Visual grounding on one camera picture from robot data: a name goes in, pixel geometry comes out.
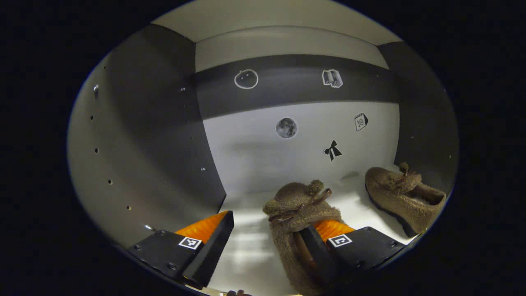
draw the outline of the brown slipper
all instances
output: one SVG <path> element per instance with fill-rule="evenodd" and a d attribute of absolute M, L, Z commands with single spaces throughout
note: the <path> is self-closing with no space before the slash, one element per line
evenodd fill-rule
<path fill-rule="evenodd" d="M 269 215 L 274 245 L 278 250 L 290 284 L 305 296 L 319 295 L 322 284 L 316 266 L 298 232 L 324 220 L 343 223 L 340 211 L 325 199 L 330 189 L 321 194 L 323 183 L 314 180 L 310 185 L 289 183 L 268 201 L 263 211 Z"/>
<path fill-rule="evenodd" d="M 407 163 L 401 172 L 372 167 L 365 174 L 365 186 L 373 204 L 397 218 L 406 235 L 424 232 L 446 204 L 446 194 L 422 183 L 422 176 L 409 171 Z"/>

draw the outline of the brown ribbon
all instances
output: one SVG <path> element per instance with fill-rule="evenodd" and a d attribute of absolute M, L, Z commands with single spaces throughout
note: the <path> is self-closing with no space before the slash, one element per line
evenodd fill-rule
<path fill-rule="evenodd" d="M 271 216 L 268 219 L 268 221 L 270 221 L 270 223 L 276 224 L 276 223 L 281 223 L 283 221 L 289 220 L 293 218 L 294 216 L 296 216 L 306 206 L 319 204 L 320 202 L 326 200 L 331 194 L 332 194 L 332 190 L 330 188 L 327 188 L 323 191 L 321 196 L 318 197 L 318 195 L 316 194 L 310 199 L 308 203 L 302 203 L 301 205 L 299 205 L 299 207 L 297 207 L 294 210 L 288 210 L 284 213 Z"/>

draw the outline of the white floor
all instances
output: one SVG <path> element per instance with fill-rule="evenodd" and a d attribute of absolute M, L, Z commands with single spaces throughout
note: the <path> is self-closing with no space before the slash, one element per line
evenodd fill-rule
<path fill-rule="evenodd" d="M 385 169 L 396 171 L 396 166 Z M 332 189 L 327 202 L 340 209 L 352 228 L 373 227 L 407 244 L 408 238 L 397 220 L 378 210 L 369 200 L 363 173 L 325 184 Z M 263 205 L 276 191 L 228 195 L 220 209 L 234 212 L 234 229 L 219 259 L 209 287 L 220 291 L 244 290 L 254 296 L 294 295 L 279 255 L 272 242 Z"/>

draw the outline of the apple sticker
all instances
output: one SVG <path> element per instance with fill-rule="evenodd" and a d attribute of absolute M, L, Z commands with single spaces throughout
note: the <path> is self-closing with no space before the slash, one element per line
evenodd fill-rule
<path fill-rule="evenodd" d="M 258 80 L 258 73 L 251 69 L 239 71 L 236 77 L 234 77 L 234 83 L 237 85 L 237 87 L 244 90 L 254 88 L 254 86 L 258 84 Z"/>

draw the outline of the bow sticker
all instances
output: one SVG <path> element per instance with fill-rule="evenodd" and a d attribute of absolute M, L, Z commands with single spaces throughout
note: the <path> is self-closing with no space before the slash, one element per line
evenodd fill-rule
<path fill-rule="evenodd" d="M 331 161 L 334 160 L 334 157 L 341 155 L 341 152 L 336 148 L 336 145 L 338 145 L 336 141 L 332 140 L 332 144 L 330 144 L 330 147 L 325 149 L 325 154 L 330 156 Z"/>

